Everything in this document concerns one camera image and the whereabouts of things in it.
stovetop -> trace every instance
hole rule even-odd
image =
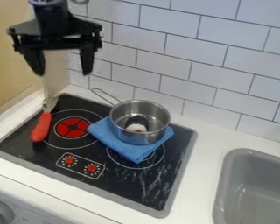
[[[69,94],[59,96],[48,137],[32,143],[38,112],[0,141],[0,157],[157,218],[171,209],[196,133],[173,125],[175,135],[134,164],[87,133],[110,107]]]

metal pot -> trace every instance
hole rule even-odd
[[[96,90],[116,99],[120,103],[115,105],[113,102],[95,92]],[[109,118],[112,130],[119,139],[129,144],[154,144],[164,135],[165,130],[170,123],[171,116],[168,110],[163,106],[153,101],[120,101],[113,95],[108,94],[99,88],[93,88],[91,91],[110,104],[115,105],[109,113]],[[145,116],[148,120],[149,129],[145,133],[133,132],[124,128],[125,123],[129,118],[138,115]]]

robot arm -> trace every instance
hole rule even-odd
[[[44,50],[80,49],[83,74],[92,72],[95,52],[102,48],[100,24],[74,17],[67,0],[29,0],[35,12],[33,20],[11,26],[7,33],[16,52],[23,54],[37,75],[44,75]]]

blue towel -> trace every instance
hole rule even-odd
[[[125,143],[118,139],[112,132],[111,121],[109,117],[103,118],[99,122],[89,126],[88,132],[98,140],[106,144],[109,148],[117,151],[122,156],[133,161],[136,164],[141,163],[147,156],[156,150],[161,144],[166,142],[174,135],[173,128],[167,127],[164,136],[156,143],[147,145],[135,145]]]

white countertop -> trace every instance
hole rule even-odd
[[[63,92],[104,102],[80,87],[68,86]],[[42,95],[37,92],[1,115],[0,138],[40,109],[41,102]],[[0,188],[77,223],[213,224],[214,197],[226,153],[237,148],[250,148],[280,157],[280,143],[277,142],[181,116],[173,115],[172,122],[196,130],[198,139],[171,212],[164,219],[155,219],[1,158]]]

